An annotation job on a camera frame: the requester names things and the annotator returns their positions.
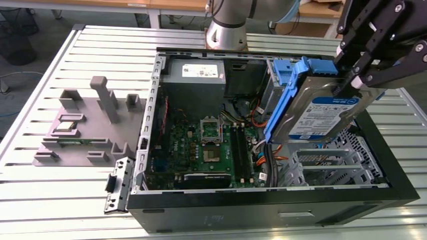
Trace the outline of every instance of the white label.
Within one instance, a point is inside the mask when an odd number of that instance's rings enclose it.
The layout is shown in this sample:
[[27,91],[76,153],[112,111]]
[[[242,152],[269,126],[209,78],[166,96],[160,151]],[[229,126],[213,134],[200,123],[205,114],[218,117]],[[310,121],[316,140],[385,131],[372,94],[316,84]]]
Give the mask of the white label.
[[260,172],[258,173],[258,179],[262,180],[262,181],[266,181],[266,174]]
[[217,78],[218,68],[214,64],[184,64],[181,76],[186,78]]
[[318,139],[340,122],[340,114],[357,104],[357,98],[316,97],[288,135],[293,139]]
[[261,109],[258,106],[256,107],[256,111],[258,112],[258,114],[264,113],[264,109]]
[[145,4],[136,4],[136,3],[128,3],[126,4],[129,7],[146,7],[146,5]]

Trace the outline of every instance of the wastebasket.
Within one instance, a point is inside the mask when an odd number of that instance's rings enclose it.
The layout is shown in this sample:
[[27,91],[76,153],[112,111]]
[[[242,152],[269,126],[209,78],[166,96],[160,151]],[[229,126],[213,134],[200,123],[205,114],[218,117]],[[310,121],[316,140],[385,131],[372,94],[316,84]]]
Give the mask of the wastebasket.
[[0,13],[5,21],[25,36],[30,36],[38,32],[31,11],[33,9],[30,8],[0,7]]
[[14,66],[29,64],[37,56],[27,37],[6,21],[0,21],[0,55]]

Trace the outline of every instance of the green circuit board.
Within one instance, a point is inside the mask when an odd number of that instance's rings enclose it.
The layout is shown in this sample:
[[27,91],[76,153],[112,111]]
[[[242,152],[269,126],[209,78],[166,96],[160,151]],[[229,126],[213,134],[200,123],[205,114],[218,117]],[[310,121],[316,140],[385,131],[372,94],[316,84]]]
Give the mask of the green circuit board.
[[[173,175],[186,173],[212,173],[212,174],[229,174],[230,175],[230,188],[253,188],[256,182],[250,180],[241,180],[234,178],[234,164],[230,143],[230,125],[221,125],[220,132],[216,126],[208,124],[204,126],[202,134],[205,137],[221,136],[221,143],[206,145],[201,144],[201,130],[200,124],[180,124],[174,125],[169,131],[169,145],[168,155],[162,164],[165,167],[161,169],[161,178],[164,179],[158,185],[158,189],[173,190],[170,183]],[[253,173],[252,160],[250,160],[250,140],[256,138],[256,129],[252,127],[244,128],[244,135],[246,138],[246,151],[248,151],[248,165],[250,173]]]

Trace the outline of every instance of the red cable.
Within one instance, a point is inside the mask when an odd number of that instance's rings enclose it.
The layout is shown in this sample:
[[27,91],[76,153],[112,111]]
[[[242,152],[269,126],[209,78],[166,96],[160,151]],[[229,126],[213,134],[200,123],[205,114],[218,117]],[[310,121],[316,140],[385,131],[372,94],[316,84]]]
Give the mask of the red cable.
[[250,121],[252,121],[252,124],[253,124],[254,127],[262,128],[262,127],[266,126],[268,120],[265,122],[262,122],[262,123],[257,123],[257,122],[254,122],[254,119],[253,119],[253,113],[254,113],[254,110],[256,110],[256,108],[258,106],[260,106],[260,100],[257,99],[256,107],[253,108],[253,110],[250,112]]

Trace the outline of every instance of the aluminum table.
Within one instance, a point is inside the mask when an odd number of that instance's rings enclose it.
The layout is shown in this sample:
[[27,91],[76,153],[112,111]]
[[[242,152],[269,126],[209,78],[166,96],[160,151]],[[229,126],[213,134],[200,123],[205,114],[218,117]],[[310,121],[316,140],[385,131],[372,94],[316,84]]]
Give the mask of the aluminum table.
[[[256,52],[333,55],[336,40],[246,35]],[[108,78],[117,98],[146,97],[156,47],[204,48],[201,31],[85,26],[73,30],[0,144],[0,239],[294,239],[427,238],[425,116],[404,89],[368,107],[420,199],[341,226],[148,235],[129,214],[104,215],[109,167],[34,167],[33,155],[61,107],[63,89],[94,97],[93,75]]]

